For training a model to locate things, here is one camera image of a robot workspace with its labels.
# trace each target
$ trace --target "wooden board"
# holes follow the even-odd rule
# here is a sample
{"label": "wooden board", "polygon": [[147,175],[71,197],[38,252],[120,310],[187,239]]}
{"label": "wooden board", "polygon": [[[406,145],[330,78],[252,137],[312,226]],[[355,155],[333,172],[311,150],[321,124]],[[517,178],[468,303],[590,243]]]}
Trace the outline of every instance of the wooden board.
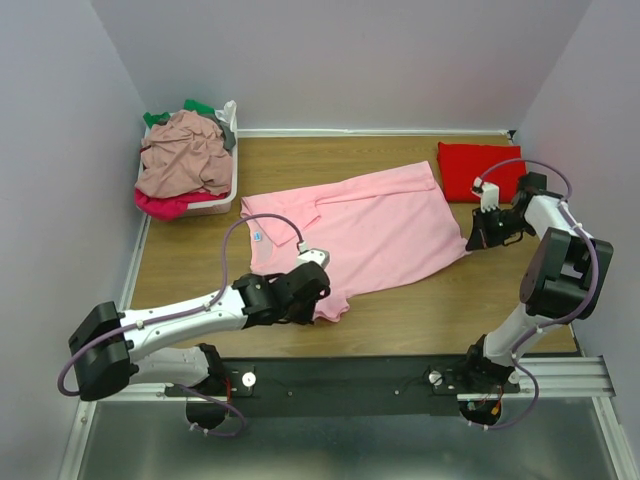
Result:
{"label": "wooden board", "polygon": [[[439,141],[506,145],[503,136],[253,138],[239,146],[238,197],[226,215],[152,221],[133,297],[133,308],[186,300],[220,286],[220,243],[239,218],[240,196],[338,182],[429,160],[440,181]],[[462,234],[471,229],[471,204],[452,204]],[[360,295],[333,324],[254,327],[194,339],[223,356],[335,356],[463,353],[497,326],[518,303],[520,279],[537,240],[476,252],[413,285]],[[228,248],[230,279],[248,272],[251,253],[246,227]],[[573,352],[563,327],[537,346],[538,352]]]}

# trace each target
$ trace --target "cable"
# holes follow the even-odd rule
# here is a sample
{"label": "cable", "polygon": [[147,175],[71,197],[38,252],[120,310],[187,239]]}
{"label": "cable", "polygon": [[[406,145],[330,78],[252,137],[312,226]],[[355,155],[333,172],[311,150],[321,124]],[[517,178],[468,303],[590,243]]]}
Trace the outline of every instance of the cable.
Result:
{"label": "cable", "polygon": [[[222,239],[222,249],[221,249],[221,258],[220,258],[220,264],[222,267],[222,286],[220,287],[220,290],[218,291],[218,293],[215,295],[215,297],[213,297],[208,303],[205,303],[199,307],[195,307],[192,308],[190,310],[185,310],[183,312],[177,312],[177,313],[172,313],[172,314],[168,314],[168,315],[161,315],[159,317],[155,317],[155,318],[150,318],[149,320],[146,320],[144,322],[142,322],[142,328],[144,327],[148,327],[151,325],[155,325],[157,323],[161,323],[161,322],[167,322],[170,320],[175,320],[178,318],[183,318],[183,317],[188,317],[191,315],[195,315],[197,313],[201,313],[206,311],[211,305],[215,304],[218,302],[218,300],[220,300],[222,298],[222,295],[224,295],[224,292],[227,288],[227,280],[228,280],[228,267],[227,267],[227,243],[229,242],[229,237],[231,236],[231,232],[233,232],[233,230],[235,230],[236,227],[242,225],[243,223],[248,222],[249,220],[256,220],[258,218],[276,218],[278,220],[281,220],[285,223],[287,223],[289,226],[291,226],[291,228],[293,228],[293,230],[296,232],[296,235],[298,236],[298,245],[300,244],[304,244],[304,239],[302,238],[302,232],[300,231],[300,229],[288,218],[283,217],[282,215],[277,215],[275,213],[258,213],[256,215],[249,215],[247,217],[241,218],[240,220],[237,220],[236,222],[234,222],[229,229],[227,230],[227,232],[224,234],[224,238]],[[94,348],[96,345],[99,345],[100,343],[104,342],[105,340],[109,340],[110,338],[113,338],[117,335],[122,335],[130,330],[134,330],[138,327],[138,324],[136,323],[132,323],[130,325],[126,325],[124,327],[120,327],[120,328],[116,328],[114,330],[111,330],[107,333],[104,333],[96,338],[94,338],[93,340],[91,340],[90,342],[88,342],[86,345],[82,346],[76,353],[74,353],[71,358],[69,359],[69,361],[67,363],[64,364],[64,366],[62,367],[62,370],[60,371],[60,374],[58,375],[58,391],[67,397],[76,397],[78,395],[80,395],[80,391],[76,390],[69,390],[65,387],[64,385],[64,380],[67,376],[67,374],[69,373],[69,371],[71,370],[71,368],[73,368],[73,366],[77,363],[77,361],[82,358],[83,355],[85,355],[89,350],[91,350],[92,348]],[[219,400],[216,400],[214,398],[211,397],[206,397],[202,396],[201,394],[197,394],[197,396],[201,396],[202,398],[204,398],[207,401],[212,401],[213,403],[218,403]],[[237,409],[235,409],[235,407],[233,409],[229,409],[231,411],[233,411],[236,415],[238,415],[241,418],[242,414],[240,414],[239,411],[237,411]]]}
{"label": "cable", "polygon": [[190,393],[194,397],[201,398],[203,400],[206,400],[209,403],[215,403],[216,405],[219,405],[219,406],[225,408],[227,411],[235,413],[236,417],[238,417],[240,419],[240,427],[237,430],[234,430],[233,432],[216,432],[215,430],[209,430],[207,428],[202,428],[197,423],[192,423],[191,424],[191,430],[198,430],[199,432],[202,432],[205,435],[211,435],[211,436],[214,436],[214,437],[227,437],[228,438],[228,437],[237,436],[240,432],[242,432],[242,430],[244,430],[247,427],[247,419],[246,419],[246,417],[242,414],[242,412],[240,412],[240,410],[238,410],[236,407],[234,407],[230,403],[225,403],[225,402],[222,402],[222,401],[218,400],[217,398],[209,397],[208,395],[203,395],[202,393],[197,392],[193,388],[189,388],[186,385],[180,385],[180,384],[175,384],[175,385],[177,387],[180,387],[180,389],[182,389],[183,391],[185,391],[187,393]]}
{"label": "cable", "polygon": [[540,166],[543,166],[545,168],[548,168],[552,172],[555,172],[556,174],[558,174],[558,176],[560,178],[562,178],[562,180],[566,184],[567,193],[558,201],[558,211],[560,212],[560,215],[562,215],[562,217],[569,224],[571,229],[574,232],[576,232],[576,234],[582,239],[582,241],[585,243],[585,245],[587,247],[587,250],[589,251],[589,258],[591,260],[591,269],[592,269],[592,271],[591,271],[591,283],[589,284],[589,289],[587,290],[587,294],[585,295],[584,299],[582,300],[582,302],[580,302],[580,304],[572,312],[568,313],[567,315],[565,315],[563,317],[557,318],[555,320],[550,320],[548,322],[545,322],[545,323],[542,323],[540,325],[536,325],[535,327],[530,328],[513,344],[513,346],[511,347],[511,357],[512,357],[512,361],[513,361],[513,365],[518,370],[520,370],[524,374],[526,374],[531,379],[531,381],[533,382],[533,390],[534,390],[533,399],[531,400],[531,403],[525,409],[525,411],[522,412],[515,419],[513,419],[513,420],[511,420],[511,421],[509,421],[507,423],[504,423],[504,424],[482,425],[482,427],[485,430],[502,430],[504,428],[512,427],[512,426],[516,425],[517,423],[519,423],[522,419],[524,419],[527,415],[529,415],[533,411],[533,409],[535,408],[536,404],[538,403],[538,399],[540,398],[540,385],[538,384],[538,380],[535,378],[535,376],[529,370],[527,370],[522,365],[520,365],[520,363],[518,362],[518,359],[517,359],[516,352],[518,351],[518,348],[520,348],[527,340],[529,340],[533,335],[535,335],[538,332],[539,329],[545,329],[547,327],[551,327],[551,326],[554,326],[554,325],[568,325],[573,320],[578,318],[578,316],[589,306],[589,304],[593,300],[593,297],[594,297],[594,295],[596,293],[596,289],[598,288],[598,279],[600,277],[600,266],[598,264],[598,257],[597,257],[597,254],[596,254],[596,249],[593,246],[593,243],[591,242],[591,240],[589,239],[589,234],[582,228],[582,224],[576,222],[576,219],[573,218],[573,216],[567,210],[566,201],[573,194],[573,187],[571,186],[571,182],[569,181],[569,179],[567,178],[567,176],[564,173],[562,173],[557,168],[555,168],[555,167],[553,167],[553,166],[551,166],[551,165],[549,165],[547,163],[544,163],[544,162],[540,162],[540,161],[537,161],[537,160],[524,160],[522,158],[514,158],[514,159],[511,159],[511,160],[505,160],[503,162],[497,163],[494,166],[490,167],[489,169],[485,170],[485,172],[482,175],[480,175],[480,179],[482,180],[482,183],[484,183],[484,178],[489,173],[491,173],[492,171],[494,171],[494,170],[496,170],[496,169],[498,169],[500,167],[503,167],[504,165],[508,165],[510,163],[516,163],[516,162],[533,163],[533,164],[540,165]]}
{"label": "cable", "polygon": [[527,368],[520,365],[518,360],[513,359],[513,364],[518,370],[520,370],[522,373],[527,375],[533,382],[533,399],[531,400],[531,403],[529,403],[529,406],[527,406],[527,408],[524,410],[524,412],[522,412],[513,420],[509,420],[506,423],[499,423],[497,425],[482,425],[482,427],[485,430],[503,430],[505,428],[513,427],[514,425],[524,420],[524,418],[527,417],[533,411],[536,404],[538,403],[538,398],[540,397],[540,385],[538,384],[538,380],[536,379],[535,375],[531,373],[531,371],[529,371]]}
{"label": "cable", "polygon": [[562,197],[560,201],[569,200],[569,197],[571,197],[571,195],[573,194],[573,187],[571,186],[571,182],[569,181],[569,179],[564,173],[562,173],[556,167],[553,167],[548,163],[540,162],[538,160],[525,160],[524,158],[512,158],[511,160],[505,160],[503,162],[496,163],[494,166],[489,167],[484,171],[482,175],[480,175],[480,180],[482,180],[482,183],[484,183],[485,177],[489,175],[491,172],[493,172],[494,170],[504,167],[505,165],[509,165],[511,163],[518,163],[518,162],[533,163],[535,165],[540,165],[542,167],[548,168],[552,172],[556,173],[562,180],[564,180],[564,183],[567,186],[567,193]]}

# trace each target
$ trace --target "red cloth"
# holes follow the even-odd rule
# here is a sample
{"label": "red cloth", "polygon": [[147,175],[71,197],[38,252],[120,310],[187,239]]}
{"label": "red cloth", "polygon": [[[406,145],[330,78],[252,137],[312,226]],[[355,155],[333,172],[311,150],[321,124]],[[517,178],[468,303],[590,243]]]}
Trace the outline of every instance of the red cloth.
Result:
{"label": "red cloth", "polygon": [[[494,145],[438,144],[438,164],[444,196],[449,202],[477,202],[471,193],[476,177],[496,163],[521,158],[520,147]],[[526,172],[524,162],[511,163],[491,172],[485,180],[500,187],[500,202],[510,202],[516,194],[518,178]]]}
{"label": "red cloth", "polygon": [[221,200],[227,195],[227,193],[211,195],[209,192],[190,192],[171,198],[151,198],[136,188],[134,199],[140,210],[153,218],[168,222],[186,212],[190,203]]}

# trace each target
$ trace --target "pink shirt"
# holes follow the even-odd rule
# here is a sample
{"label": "pink shirt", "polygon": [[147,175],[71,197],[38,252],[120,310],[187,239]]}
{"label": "pink shirt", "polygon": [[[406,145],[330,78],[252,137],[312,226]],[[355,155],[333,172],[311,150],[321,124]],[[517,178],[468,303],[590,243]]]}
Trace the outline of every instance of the pink shirt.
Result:
{"label": "pink shirt", "polygon": [[[292,220],[309,248],[328,250],[331,295],[315,316],[338,321],[347,299],[421,280],[465,255],[466,241],[428,162],[339,183],[244,197],[241,215],[277,213]],[[276,219],[249,222],[251,270],[295,267],[297,237]]]}

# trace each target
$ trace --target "white baseboard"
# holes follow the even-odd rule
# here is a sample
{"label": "white baseboard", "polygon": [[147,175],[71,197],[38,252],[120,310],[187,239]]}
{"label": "white baseboard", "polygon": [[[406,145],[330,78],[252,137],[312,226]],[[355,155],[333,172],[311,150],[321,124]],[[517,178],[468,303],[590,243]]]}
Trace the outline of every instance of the white baseboard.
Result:
{"label": "white baseboard", "polygon": [[426,135],[506,135],[507,130],[465,129],[342,129],[342,128],[240,128],[238,137],[367,137],[367,136],[426,136]]}
{"label": "white baseboard", "polygon": [[149,231],[149,222],[151,217],[147,214],[142,214],[142,221],[140,222],[140,228],[138,230],[138,237],[131,256],[131,262],[129,263],[129,271],[127,272],[127,278],[122,288],[122,295],[120,296],[120,302],[118,309],[120,311],[126,310],[131,306],[131,299],[133,298],[133,291],[136,287],[136,280],[138,278],[138,271],[140,270],[140,262],[142,261],[142,252],[144,251],[144,244],[147,241],[147,232]]}

